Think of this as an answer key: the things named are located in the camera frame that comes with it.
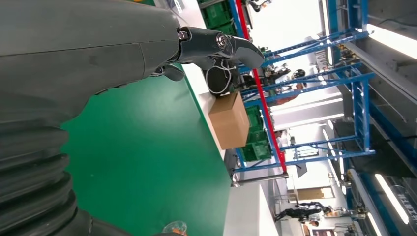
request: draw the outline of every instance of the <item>red pole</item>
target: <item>red pole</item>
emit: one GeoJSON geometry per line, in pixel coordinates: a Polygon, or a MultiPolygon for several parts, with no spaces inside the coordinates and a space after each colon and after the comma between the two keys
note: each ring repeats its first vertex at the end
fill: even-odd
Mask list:
{"type": "MultiPolygon", "coordinates": [[[[249,40],[249,33],[247,31],[247,28],[246,28],[246,21],[245,21],[245,16],[243,14],[241,0],[236,0],[236,7],[238,9],[240,24],[242,26],[242,31],[243,31],[243,36],[247,40],[249,40]]],[[[265,116],[266,116],[265,119],[268,122],[268,129],[271,132],[273,145],[276,149],[276,152],[278,153],[278,158],[279,158],[279,162],[281,163],[282,170],[284,172],[287,172],[287,166],[285,165],[285,156],[281,155],[281,150],[279,149],[278,142],[276,141],[275,133],[273,132],[274,127],[272,125],[271,117],[270,117],[269,112],[268,112],[268,106],[267,106],[267,102],[265,101],[264,91],[262,90],[261,81],[259,80],[258,71],[256,69],[253,69],[252,72],[253,72],[253,77],[254,77],[255,82],[256,82],[256,86],[258,87],[258,92],[259,92],[259,96],[261,98],[262,107],[265,111],[265,116]]]]}

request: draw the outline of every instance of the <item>green table surface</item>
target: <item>green table surface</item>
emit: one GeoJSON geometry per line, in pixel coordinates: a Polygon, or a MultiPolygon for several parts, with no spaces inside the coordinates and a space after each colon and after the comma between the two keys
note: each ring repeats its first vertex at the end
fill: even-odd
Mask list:
{"type": "Polygon", "coordinates": [[[64,124],[80,208],[135,236],[175,220],[189,236],[223,234],[230,178],[187,84],[114,88],[64,124]]]}

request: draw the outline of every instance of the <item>green plastic crate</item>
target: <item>green plastic crate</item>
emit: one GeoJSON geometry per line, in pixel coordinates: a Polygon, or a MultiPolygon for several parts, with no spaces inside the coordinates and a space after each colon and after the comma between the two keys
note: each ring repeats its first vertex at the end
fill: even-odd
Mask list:
{"type": "Polygon", "coordinates": [[[228,1],[219,2],[201,9],[201,14],[208,29],[224,25],[233,18],[228,1]]]}
{"type": "Polygon", "coordinates": [[[259,106],[246,108],[246,114],[249,119],[249,133],[264,129],[264,121],[262,120],[261,112],[259,110],[259,106]]]}
{"type": "Polygon", "coordinates": [[[257,161],[271,159],[271,147],[268,142],[256,142],[247,144],[241,148],[244,161],[257,161]]]}
{"type": "Polygon", "coordinates": [[[232,36],[237,36],[238,35],[238,33],[236,31],[235,24],[233,22],[227,23],[225,25],[214,28],[212,30],[217,30],[217,31],[220,31],[220,32],[223,32],[225,34],[232,35],[232,36]]]}
{"type": "Polygon", "coordinates": [[[247,144],[256,143],[259,141],[265,141],[265,142],[268,141],[268,135],[265,130],[249,132],[247,140],[246,140],[247,144]]]}

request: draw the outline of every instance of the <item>cardboard box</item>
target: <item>cardboard box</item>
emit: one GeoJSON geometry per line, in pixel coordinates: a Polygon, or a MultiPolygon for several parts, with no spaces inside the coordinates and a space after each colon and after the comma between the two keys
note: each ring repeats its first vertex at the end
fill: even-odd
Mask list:
{"type": "Polygon", "coordinates": [[[240,93],[231,93],[217,98],[208,117],[222,149],[246,145],[249,120],[240,93]]]}

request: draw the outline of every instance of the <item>industrial robot arm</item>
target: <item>industrial robot arm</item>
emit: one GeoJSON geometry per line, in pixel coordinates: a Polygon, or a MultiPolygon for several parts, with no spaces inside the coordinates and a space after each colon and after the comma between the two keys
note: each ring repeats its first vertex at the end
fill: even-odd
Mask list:
{"type": "Polygon", "coordinates": [[[125,0],[1,0],[0,235],[129,235],[77,208],[59,127],[95,94],[148,76],[178,81],[172,63],[215,58],[264,59],[244,39],[125,0]]]}

